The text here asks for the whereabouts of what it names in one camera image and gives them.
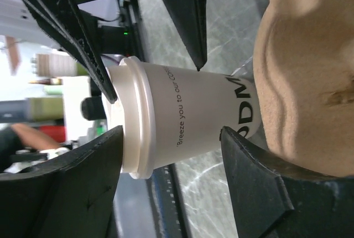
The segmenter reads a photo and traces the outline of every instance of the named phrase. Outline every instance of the person's arm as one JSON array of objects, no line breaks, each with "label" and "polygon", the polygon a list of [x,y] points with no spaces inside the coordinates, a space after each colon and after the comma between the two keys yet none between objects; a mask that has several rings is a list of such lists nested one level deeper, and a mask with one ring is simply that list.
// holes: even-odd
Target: person's arm
[{"label": "person's arm", "polygon": [[61,147],[51,137],[23,123],[15,123],[11,126],[11,129],[17,134],[25,147],[31,147],[37,151]]},{"label": "person's arm", "polygon": [[24,149],[24,145],[11,127],[0,130],[0,173],[11,166],[10,156]]}]

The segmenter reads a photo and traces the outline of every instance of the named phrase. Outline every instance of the green object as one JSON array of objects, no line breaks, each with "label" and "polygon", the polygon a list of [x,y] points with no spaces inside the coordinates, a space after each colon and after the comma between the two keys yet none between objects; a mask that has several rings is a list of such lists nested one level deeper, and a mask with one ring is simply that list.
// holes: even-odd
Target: green object
[{"label": "green object", "polygon": [[97,128],[97,135],[100,136],[105,133],[105,128],[103,126],[100,126]]},{"label": "green object", "polygon": [[89,74],[87,73],[86,69],[79,63],[76,62],[76,68],[77,68],[77,76],[88,76]]},{"label": "green object", "polygon": [[64,118],[62,98],[28,98],[29,119],[35,122]]},{"label": "green object", "polygon": [[63,95],[62,85],[47,85],[44,86],[44,92],[47,95]]}]

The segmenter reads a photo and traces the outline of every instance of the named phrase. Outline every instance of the tan foam pad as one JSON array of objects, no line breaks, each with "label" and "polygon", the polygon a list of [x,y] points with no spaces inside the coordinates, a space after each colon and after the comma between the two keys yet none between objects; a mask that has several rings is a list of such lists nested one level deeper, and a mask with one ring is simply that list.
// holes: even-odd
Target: tan foam pad
[{"label": "tan foam pad", "polygon": [[253,62],[269,149],[354,174],[354,0],[270,0]]}]

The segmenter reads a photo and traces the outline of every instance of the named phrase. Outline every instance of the marble floor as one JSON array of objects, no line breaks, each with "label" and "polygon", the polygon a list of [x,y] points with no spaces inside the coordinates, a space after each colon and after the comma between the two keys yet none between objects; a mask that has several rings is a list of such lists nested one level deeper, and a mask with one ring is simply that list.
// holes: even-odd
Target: marble floor
[{"label": "marble floor", "polygon": [[[195,69],[162,0],[139,0],[151,63]],[[252,56],[268,0],[207,0],[208,63],[230,74]],[[265,147],[262,130],[252,138]],[[193,238],[237,237],[220,149],[176,164]]]}]

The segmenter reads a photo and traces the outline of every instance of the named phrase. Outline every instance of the paper coffee cup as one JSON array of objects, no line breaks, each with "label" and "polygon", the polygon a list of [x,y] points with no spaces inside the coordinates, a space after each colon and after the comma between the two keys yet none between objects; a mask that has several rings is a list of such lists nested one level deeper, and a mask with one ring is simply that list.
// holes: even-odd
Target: paper coffee cup
[{"label": "paper coffee cup", "polygon": [[122,172],[153,169],[220,148],[223,126],[248,138],[261,124],[256,88],[245,79],[124,58],[107,68],[118,101],[102,97],[108,129],[123,125]]}]

